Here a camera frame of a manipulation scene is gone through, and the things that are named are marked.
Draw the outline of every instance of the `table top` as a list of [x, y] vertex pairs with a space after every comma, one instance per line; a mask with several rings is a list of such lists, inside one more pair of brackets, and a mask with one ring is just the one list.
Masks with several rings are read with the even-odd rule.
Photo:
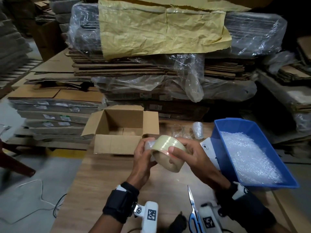
[[[191, 125], [187, 121], [160, 120], [160, 134], [170, 134], [173, 124]], [[212, 134], [213, 123], [204, 123], [204, 137]], [[132, 156], [94, 154], [94, 141], [88, 149], [76, 178], [58, 213], [52, 233], [88, 232], [102, 214], [102, 209], [111, 191], [125, 181], [132, 170]], [[212, 189], [193, 175], [185, 163], [179, 173], [172, 173], [160, 165], [151, 169], [150, 179], [140, 191], [138, 203], [154, 201], [159, 205], [158, 229], [168, 227], [182, 211], [186, 218], [191, 213], [187, 185], [192, 190], [196, 206], [215, 200]], [[289, 229], [284, 215], [272, 192], [256, 195], [275, 215], [278, 222]], [[130, 217], [122, 232], [141, 227], [141, 218]], [[228, 217], [221, 219], [222, 227], [234, 233], [246, 232], [237, 222]]]

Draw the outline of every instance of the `blue plastic bin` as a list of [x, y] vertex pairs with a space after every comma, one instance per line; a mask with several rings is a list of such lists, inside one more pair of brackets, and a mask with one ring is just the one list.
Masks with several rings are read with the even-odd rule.
[[[219, 163], [221, 173], [229, 181], [237, 181], [242, 185], [251, 188], [251, 189], [261, 189], [261, 188], [270, 188], [270, 189], [280, 189], [280, 188], [298, 188], [299, 185], [297, 181], [293, 178], [285, 164], [282, 162], [278, 154], [275, 152], [274, 148], [267, 140], [265, 135], [262, 133], [258, 125], [249, 120], [240, 119], [240, 118], [226, 118], [215, 120], [215, 127], [211, 136], [211, 142], [215, 150], [215, 154]], [[221, 131], [223, 132], [243, 132], [254, 142], [265, 151], [266, 155], [275, 166], [282, 173], [284, 182], [282, 183], [273, 183], [273, 184], [246, 184], [238, 178], [238, 174], [234, 168], [233, 162], [229, 155], [228, 149], [225, 145], [225, 142], [222, 138]]]

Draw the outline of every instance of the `black wrist strap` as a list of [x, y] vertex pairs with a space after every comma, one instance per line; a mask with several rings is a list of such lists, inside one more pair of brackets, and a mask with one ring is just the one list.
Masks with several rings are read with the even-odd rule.
[[103, 214], [110, 215], [124, 224], [127, 218], [133, 214], [139, 191], [127, 182], [122, 183], [121, 187], [126, 191], [118, 189], [113, 190], [107, 199]]
[[248, 233], [263, 232], [276, 224], [274, 215], [240, 183], [216, 193], [222, 215], [237, 221]]

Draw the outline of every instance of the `person's right hand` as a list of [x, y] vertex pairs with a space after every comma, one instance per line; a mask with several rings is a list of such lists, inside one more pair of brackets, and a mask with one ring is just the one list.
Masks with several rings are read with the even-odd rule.
[[176, 139], [186, 147], [190, 154], [173, 146], [169, 147], [170, 154], [185, 161], [194, 175], [213, 190], [220, 191], [230, 187], [231, 183], [216, 169], [198, 141]]

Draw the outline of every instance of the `clear glass cup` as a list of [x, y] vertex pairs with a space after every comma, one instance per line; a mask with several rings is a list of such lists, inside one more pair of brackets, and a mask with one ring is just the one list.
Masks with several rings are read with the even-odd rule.
[[183, 137], [183, 127], [179, 124], [173, 124], [171, 127], [172, 137]]
[[192, 137], [194, 136], [193, 134], [193, 128], [190, 127], [190, 126], [184, 126], [184, 129], [183, 129], [183, 138], [186, 138], [186, 139], [193, 139]]

